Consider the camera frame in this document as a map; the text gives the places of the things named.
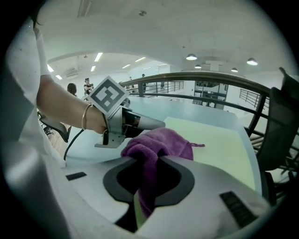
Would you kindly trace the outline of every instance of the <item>black cable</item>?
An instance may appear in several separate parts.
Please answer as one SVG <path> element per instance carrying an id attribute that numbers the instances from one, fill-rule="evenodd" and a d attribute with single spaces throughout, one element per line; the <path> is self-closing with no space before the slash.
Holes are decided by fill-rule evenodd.
<path id="1" fill-rule="evenodd" d="M 66 158 L 66 154 L 67 154 L 67 151 L 69 151 L 71 145 L 73 144 L 73 142 L 78 138 L 78 136 L 83 132 L 84 130 L 81 129 L 80 132 L 78 134 L 76 134 L 76 136 L 71 140 L 69 146 L 66 148 L 65 150 L 65 153 L 64 153 L 64 161 L 65 161 L 65 158 Z"/>

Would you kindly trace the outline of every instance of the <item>gold bangle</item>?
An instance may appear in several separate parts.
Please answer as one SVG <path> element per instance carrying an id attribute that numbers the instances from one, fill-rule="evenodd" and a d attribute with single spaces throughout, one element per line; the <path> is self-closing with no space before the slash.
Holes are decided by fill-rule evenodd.
<path id="1" fill-rule="evenodd" d="M 83 116 L 82 116 L 82 123 L 81 123 L 81 127 L 83 130 L 86 130 L 86 113 L 89 107 L 91 107 L 92 104 L 89 104 L 86 109 L 84 110 Z"/>

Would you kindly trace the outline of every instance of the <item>black chair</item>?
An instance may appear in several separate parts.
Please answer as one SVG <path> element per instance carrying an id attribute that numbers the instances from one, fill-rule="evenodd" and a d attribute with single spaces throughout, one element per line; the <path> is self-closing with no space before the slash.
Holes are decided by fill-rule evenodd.
<path id="1" fill-rule="evenodd" d="M 299 101 L 285 91 L 271 88 L 266 133 L 256 155 L 261 173 L 262 194 L 271 205 L 276 204 L 277 191 L 271 173 L 266 171 L 277 169 L 285 162 L 298 127 Z"/>
<path id="2" fill-rule="evenodd" d="M 60 134 L 60 136 L 62 137 L 62 139 L 64 140 L 64 142 L 66 142 L 66 143 L 68 142 L 71 127 L 69 127 L 68 130 L 67 130 L 66 127 L 62 123 L 54 121 L 52 119 L 49 119 L 47 116 L 43 116 L 39 120 L 44 125 L 46 125 L 46 126 L 50 127 L 51 129 L 57 131 Z"/>

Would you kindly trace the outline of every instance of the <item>handrail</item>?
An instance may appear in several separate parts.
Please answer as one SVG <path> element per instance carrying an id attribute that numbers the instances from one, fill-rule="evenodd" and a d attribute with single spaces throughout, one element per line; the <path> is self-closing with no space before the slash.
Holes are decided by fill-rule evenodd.
<path id="1" fill-rule="evenodd" d="M 255 92 L 251 92 L 251 91 L 247 91 L 247 90 L 244 90 L 244 89 L 241 89 L 240 90 L 239 98 L 245 100 L 245 102 L 248 102 L 249 104 L 251 104 L 253 107 L 256 108 L 257 107 L 257 103 L 258 103 L 258 101 L 260 99 L 260 94 L 257 94 Z M 265 99 L 263 107 L 269 108 L 269 98 Z"/>
<path id="2" fill-rule="evenodd" d="M 121 86 L 149 83 L 149 82 L 164 82 L 164 81 L 206 81 L 215 82 L 221 84 L 228 84 L 237 87 L 241 87 L 250 91 L 254 91 L 261 95 L 269 96 L 270 89 L 262 84 L 244 79 L 242 77 L 228 75 L 217 72 L 177 72 L 177 73 L 166 73 L 160 75 L 154 75 L 149 77 L 142 77 L 135 80 L 122 82 Z"/>
<path id="3" fill-rule="evenodd" d="M 142 83 L 142 84 L 138 84 L 138 88 L 130 88 L 130 86 L 125 86 L 126 87 L 126 91 L 134 91 L 134 92 L 130 92 L 130 95 L 135 94 L 136 93 L 139 95 L 139 92 L 137 92 L 137 90 L 139 91 L 141 89 L 142 94 L 145 93 L 169 93 L 169 92 L 174 92 L 174 91 L 180 91 L 184 88 L 184 82 L 183 81 L 164 81 L 164 82 L 159 82 L 160 84 L 158 84 L 158 82 L 151 82 L 154 84 L 151 85 L 147 85 L 146 83 Z"/>
<path id="4" fill-rule="evenodd" d="M 187 96 L 187 95 L 177 95 L 177 94 L 169 94 L 169 93 L 146 93 L 144 90 L 143 85 L 145 83 L 157 83 L 157 82 L 176 82 L 176 81 L 204 81 L 204 82 L 213 82 L 213 83 L 220 83 L 225 85 L 233 85 L 237 86 L 246 90 L 251 91 L 251 96 L 254 97 L 256 94 L 256 102 L 257 107 L 255 110 L 249 109 L 237 104 L 229 103 L 226 101 L 214 99 L 214 98 L 206 98 L 206 97 L 196 97 L 196 96 Z M 122 82 L 120 85 L 125 87 L 127 85 L 138 85 L 138 93 L 131 93 L 130 95 L 138 95 L 139 97 L 144 96 L 167 96 L 167 97 L 175 97 L 175 98 L 187 98 L 193 100 L 201 100 L 207 102 L 213 102 L 215 104 L 220 105 L 227 105 L 233 108 L 237 108 L 246 112 L 250 112 L 254 114 L 252 121 L 249 125 L 249 128 L 245 128 L 247 131 L 248 136 L 251 134 L 262 135 L 262 133 L 255 131 L 255 127 L 259 121 L 260 117 L 268 118 L 267 115 L 263 114 L 263 107 L 265 104 L 266 99 L 269 97 L 270 89 L 264 85 L 259 83 L 249 81 L 242 77 L 218 73 L 218 72 L 209 72 L 209 71 L 200 71 L 200 72 L 178 72 L 178 73 L 167 73 L 167 74 L 160 74 L 154 75 L 149 77 L 142 77 L 135 80 L 130 80 L 126 82 Z"/>

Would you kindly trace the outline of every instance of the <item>purple towel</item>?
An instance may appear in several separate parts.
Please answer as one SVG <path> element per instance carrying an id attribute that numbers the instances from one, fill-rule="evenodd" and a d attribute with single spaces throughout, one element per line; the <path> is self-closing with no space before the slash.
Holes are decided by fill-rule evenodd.
<path id="1" fill-rule="evenodd" d="M 158 128 L 131 139 L 121 152 L 122 157 L 130 156 L 144 160 L 143 184 L 138 190 L 138 195 L 146 217 L 154 210 L 158 157 L 172 155 L 193 160 L 192 146 L 205 145 L 190 143 L 171 129 Z"/>

